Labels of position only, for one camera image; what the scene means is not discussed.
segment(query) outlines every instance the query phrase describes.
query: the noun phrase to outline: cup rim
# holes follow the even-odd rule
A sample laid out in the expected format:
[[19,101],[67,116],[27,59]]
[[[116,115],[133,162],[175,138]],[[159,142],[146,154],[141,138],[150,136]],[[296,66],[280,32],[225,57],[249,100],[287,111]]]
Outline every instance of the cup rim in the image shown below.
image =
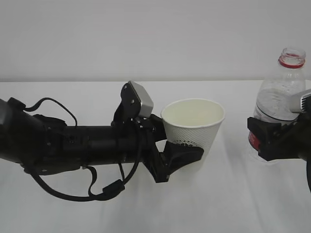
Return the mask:
[[[221,109],[223,110],[223,113],[224,113],[224,114],[223,114],[223,117],[222,117],[220,120],[218,120],[218,121],[216,121],[216,122],[214,122],[214,123],[207,124],[207,125],[198,125],[198,126],[183,126],[183,125],[177,125],[177,124],[169,123],[168,121],[166,121],[166,120],[164,119],[163,113],[164,113],[164,111],[165,111],[168,107],[170,107],[170,106],[173,105],[173,104],[176,104],[176,103],[179,103],[179,102],[188,101],[188,100],[204,100],[204,101],[208,101],[208,102],[215,103],[215,104],[219,105],[219,106],[221,107]],[[215,102],[215,101],[213,101],[213,100],[208,100],[208,99],[204,99],[204,98],[188,98],[188,99],[177,100],[177,101],[174,101],[174,102],[172,102],[172,103],[166,105],[166,106],[164,107],[164,109],[161,111],[161,117],[162,117],[163,121],[165,121],[165,122],[168,123],[169,125],[173,125],[173,126],[176,126],[176,127],[179,127],[179,128],[183,128],[183,129],[199,129],[199,128],[207,128],[207,127],[211,127],[211,126],[220,124],[220,123],[225,119],[225,109],[224,109],[224,107],[223,107],[221,104],[219,104],[218,102]]]

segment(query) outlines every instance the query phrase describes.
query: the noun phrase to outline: bottle neck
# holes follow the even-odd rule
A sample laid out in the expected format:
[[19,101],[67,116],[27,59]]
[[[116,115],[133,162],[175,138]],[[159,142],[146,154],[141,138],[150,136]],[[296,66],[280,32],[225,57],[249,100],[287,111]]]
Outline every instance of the bottle neck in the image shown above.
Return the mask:
[[285,48],[278,62],[281,66],[289,69],[300,69],[305,64],[306,53],[297,48]]
[[279,57],[278,59],[278,63],[284,67],[284,68],[288,68],[288,69],[301,69],[304,64],[305,64],[305,60],[304,61],[299,61],[297,59],[291,59],[291,61],[289,61],[290,59],[286,59],[284,60],[282,58],[282,56]]

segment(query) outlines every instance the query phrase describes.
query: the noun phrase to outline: white background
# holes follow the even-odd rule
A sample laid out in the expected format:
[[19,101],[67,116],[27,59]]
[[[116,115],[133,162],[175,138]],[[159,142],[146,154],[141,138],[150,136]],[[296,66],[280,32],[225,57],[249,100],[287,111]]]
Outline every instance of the white background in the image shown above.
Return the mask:
[[[22,168],[0,160],[1,233],[310,233],[311,193],[306,163],[263,163],[250,149],[246,119],[252,115],[261,81],[142,82],[159,115],[167,104],[207,98],[222,104],[222,123],[202,169],[193,176],[177,171],[155,183],[140,164],[115,199],[76,203],[45,193]],[[79,125],[110,125],[124,82],[2,83],[0,96],[32,106],[52,97],[68,107]],[[36,112],[73,120],[45,102]],[[129,172],[131,164],[125,165]],[[119,179],[117,165],[97,166],[99,193]],[[87,195],[87,170],[44,177],[58,191]]]
[[286,46],[311,56],[310,10],[309,0],[2,0],[0,81],[262,79]]

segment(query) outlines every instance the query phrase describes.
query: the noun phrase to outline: white paper cup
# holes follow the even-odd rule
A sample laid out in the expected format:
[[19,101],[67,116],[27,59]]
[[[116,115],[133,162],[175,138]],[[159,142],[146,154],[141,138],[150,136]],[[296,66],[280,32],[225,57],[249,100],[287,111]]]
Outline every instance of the white paper cup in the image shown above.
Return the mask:
[[162,113],[167,140],[175,144],[188,144],[204,149],[200,161],[185,166],[197,171],[212,146],[218,129],[225,119],[224,108],[211,100],[178,100],[166,106]]

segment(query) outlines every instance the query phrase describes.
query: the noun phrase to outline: white wall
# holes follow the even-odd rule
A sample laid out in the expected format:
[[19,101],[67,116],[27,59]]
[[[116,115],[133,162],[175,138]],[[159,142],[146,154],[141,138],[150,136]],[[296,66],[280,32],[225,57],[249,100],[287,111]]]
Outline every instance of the white wall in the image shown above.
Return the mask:
[[2,0],[0,80],[260,79],[311,56],[310,22],[309,0]]

